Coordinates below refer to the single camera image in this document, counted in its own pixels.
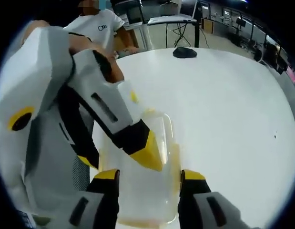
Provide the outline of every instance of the transparent plastic container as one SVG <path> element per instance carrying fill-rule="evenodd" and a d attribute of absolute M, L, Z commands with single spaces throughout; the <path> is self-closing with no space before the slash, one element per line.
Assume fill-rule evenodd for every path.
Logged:
<path fill-rule="evenodd" d="M 163 163 L 161 172 L 139 165 L 104 136 L 100 168 L 120 170 L 118 223 L 137 228 L 164 226 L 176 218 L 180 187 L 179 147 L 170 118 L 148 111 L 142 119 L 154 131 Z"/>

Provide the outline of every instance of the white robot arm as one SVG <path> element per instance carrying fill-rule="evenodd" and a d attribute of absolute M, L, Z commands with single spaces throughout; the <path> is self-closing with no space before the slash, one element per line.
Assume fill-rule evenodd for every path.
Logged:
<path fill-rule="evenodd" d="M 0 72 L 0 172 L 18 209 L 34 213 L 38 204 L 30 194 L 26 162 L 34 144 L 34 123 L 53 107 L 58 107 L 66 140 L 84 163 L 98 168 L 99 154 L 79 105 L 135 161 L 162 169 L 154 134 L 140 119 L 142 108 L 130 84 L 107 82 L 110 73 L 108 60 L 94 50 L 72 56 L 69 34 L 57 27 L 36 28 L 6 61 Z"/>

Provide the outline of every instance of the desk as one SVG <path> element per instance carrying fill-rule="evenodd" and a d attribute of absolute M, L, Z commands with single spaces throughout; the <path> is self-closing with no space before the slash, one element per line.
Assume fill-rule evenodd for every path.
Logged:
<path fill-rule="evenodd" d="M 284 92 L 245 57 L 195 49 L 196 58 L 177 59 L 173 50 L 117 63 L 141 103 L 170 116 L 182 168 L 205 175 L 250 227 L 269 226 L 295 179 L 295 121 Z M 95 128 L 93 139 L 100 134 Z"/>

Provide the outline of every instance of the cable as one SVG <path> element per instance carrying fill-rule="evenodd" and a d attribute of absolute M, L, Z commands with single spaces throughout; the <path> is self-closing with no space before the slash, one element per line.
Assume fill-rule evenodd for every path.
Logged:
<path fill-rule="evenodd" d="M 178 39 L 175 41 L 175 43 L 174 43 L 175 47 L 177 46 L 178 42 L 179 42 L 182 38 L 184 38 L 185 41 L 188 43 L 188 45 L 191 46 L 191 44 L 189 43 L 189 41 L 184 37 L 184 32 L 185 32 L 186 26 L 187 26 L 187 24 L 185 24 L 185 25 L 183 25 L 183 26 L 180 26 L 180 24 L 178 23 L 178 24 L 177 24 L 177 29 L 174 29 L 174 30 L 173 30 L 173 32 L 174 32 L 175 34 L 179 35 L 179 38 L 178 38 Z"/>
<path fill-rule="evenodd" d="M 208 48 L 210 48 L 210 46 L 209 46 L 209 44 L 208 44 L 208 41 L 207 41 L 207 39 L 206 39 L 206 36 L 205 36 L 204 31 L 203 31 L 201 28 L 199 28 L 199 29 L 200 29 L 201 32 L 203 33 L 203 36 L 204 36 L 204 39 L 205 39 L 206 46 L 208 46 Z"/>
<path fill-rule="evenodd" d="M 165 47 L 167 48 L 167 27 L 168 24 L 165 24 Z"/>
<path fill-rule="evenodd" d="M 180 37 L 177 39 L 177 41 L 175 41 L 175 46 L 174 47 L 177 47 L 177 44 L 179 43 L 179 41 L 182 39 L 182 38 L 185 38 L 184 37 L 184 33 L 185 33 L 185 29 L 186 29 L 186 26 L 187 26 L 187 24 L 185 24 L 184 25 L 184 30 L 183 30 L 183 32 L 181 33 L 181 26 L 180 26 L 180 24 L 178 24 L 178 30 L 179 30 L 179 32 L 181 33 L 180 34 Z"/>

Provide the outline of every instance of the black computer mouse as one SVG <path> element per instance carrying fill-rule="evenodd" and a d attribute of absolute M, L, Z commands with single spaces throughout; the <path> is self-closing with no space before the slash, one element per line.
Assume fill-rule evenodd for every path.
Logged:
<path fill-rule="evenodd" d="M 177 58 L 193 58 L 197 53 L 193 49 L 178 47 L 173 51 L 173 56 Z"/>

